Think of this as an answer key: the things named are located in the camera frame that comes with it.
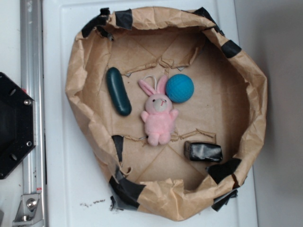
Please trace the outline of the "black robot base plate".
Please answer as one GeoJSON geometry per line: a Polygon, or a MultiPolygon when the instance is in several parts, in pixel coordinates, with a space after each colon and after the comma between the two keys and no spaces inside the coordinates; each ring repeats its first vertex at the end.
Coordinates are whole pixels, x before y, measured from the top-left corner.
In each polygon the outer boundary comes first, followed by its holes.
{"type": "Polygon", "coordinates": [[[35,145],[34,100],[0,74],[0,178],[23,161],[35,145]]]}

